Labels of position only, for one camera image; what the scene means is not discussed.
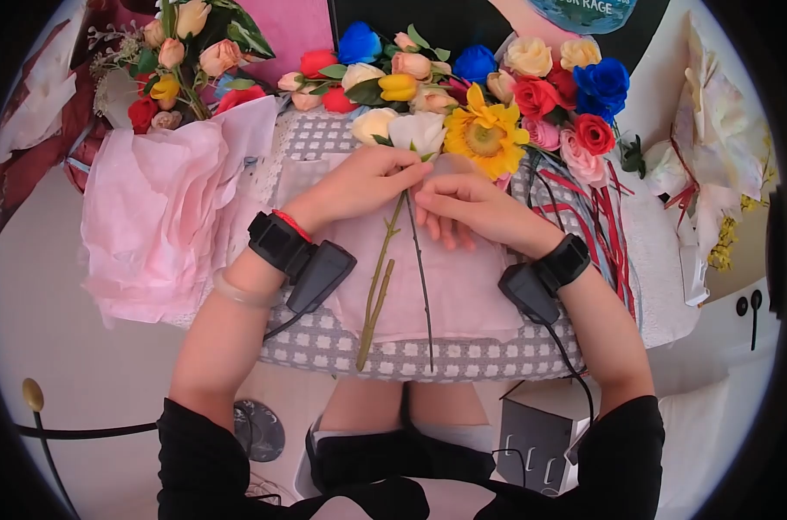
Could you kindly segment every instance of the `left hand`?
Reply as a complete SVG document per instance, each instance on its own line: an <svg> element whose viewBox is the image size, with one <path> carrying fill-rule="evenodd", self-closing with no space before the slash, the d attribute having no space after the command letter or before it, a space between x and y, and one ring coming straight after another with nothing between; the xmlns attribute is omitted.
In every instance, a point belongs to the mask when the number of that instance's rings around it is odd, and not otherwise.
<svg viewBox="0 0 787 520"><path fill-rule="evenodd" d="M418 184L433 169L409 150L362 146L281 210L306 232L332 221L364 215Z"/></svg>

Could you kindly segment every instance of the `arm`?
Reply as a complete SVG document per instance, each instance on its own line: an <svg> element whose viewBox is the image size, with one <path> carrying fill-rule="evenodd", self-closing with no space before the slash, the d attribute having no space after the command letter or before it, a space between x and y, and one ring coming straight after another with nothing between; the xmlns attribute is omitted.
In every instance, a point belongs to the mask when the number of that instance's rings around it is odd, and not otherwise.
<svg viewBox="0 0 787 520"><path fill-rule="evenodd" d="M507 244L532 259L556 248L564 234L554 225L476 175L441 175L415 196L417 222L449 248L473 247L471 231ZM452 232L452 221L457 233ZM654 393L645 345L625 306L595 269L586 269L558 296L570 315L587 370L602 389L602 416Z"/></svg>
<svg viewBox="0 0 787 520"><path fill-rule="evenodd" d="M431 167L412 151L360 148L283 211L315 233L331 221L378 209L420 182ZM249 248L224 276L232 286L263 296L273 296L284 281L283 273ZM250 308L213 291L185 336L169 398L233 432L234 395L260 356L268 317L268 309Z"/></svg>

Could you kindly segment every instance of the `yellow sunflower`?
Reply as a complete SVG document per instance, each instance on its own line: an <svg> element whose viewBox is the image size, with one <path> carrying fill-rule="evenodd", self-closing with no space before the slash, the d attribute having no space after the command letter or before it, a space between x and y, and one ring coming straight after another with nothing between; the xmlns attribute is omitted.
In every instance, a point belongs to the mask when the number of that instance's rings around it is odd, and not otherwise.
<svg viewBox="0 0 787 520"><path fill-rule="evenodd" d="M521 117L517 105L488 106L477 83L472 83L466 99L468 107L455 108L445 119L449 130L445 151L473 160L493 181L504 173L516 172L524 157L519 145L529 142L529 132L517 128Z"/></svg>

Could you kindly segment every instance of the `hand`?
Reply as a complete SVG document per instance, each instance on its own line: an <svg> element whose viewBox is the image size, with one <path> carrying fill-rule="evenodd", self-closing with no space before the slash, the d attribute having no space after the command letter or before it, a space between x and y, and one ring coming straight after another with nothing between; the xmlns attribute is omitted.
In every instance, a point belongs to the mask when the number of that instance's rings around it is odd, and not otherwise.
<svg viewBox="0 0 787 520"><path fill-rule="evenodd" d="M471 231L506 244L534 259L547 255L564 238L557 227L530 211L479 175L440 175L416 193L417 224L427 225L431 238L442 237L446 248L473 250Z"/></svg>
<svg viewBox="0 0 787 520"><path fill-rule="evenodd" d="M332 221L378 210L402 190L421 182L432 169L414 151L362 146L282 210L303 230L315 233Z"/></svg>

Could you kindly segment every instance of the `black shirt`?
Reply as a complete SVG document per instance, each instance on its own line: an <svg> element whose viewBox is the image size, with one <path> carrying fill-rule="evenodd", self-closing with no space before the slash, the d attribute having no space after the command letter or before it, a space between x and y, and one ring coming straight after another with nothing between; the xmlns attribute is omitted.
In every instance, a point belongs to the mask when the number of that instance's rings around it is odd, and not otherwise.
<svg viewBox="0 0 787 520"><path fill-rule="evenodd" d="M496 481L471 484L388 478L339 489L288 507L244 495L249 461L229 431L166 400L159 426L159 518L373 520L471 517L653 518L665 431L657 398L631 400L599 419L578 452L578 486L545 497Z"/></svg>

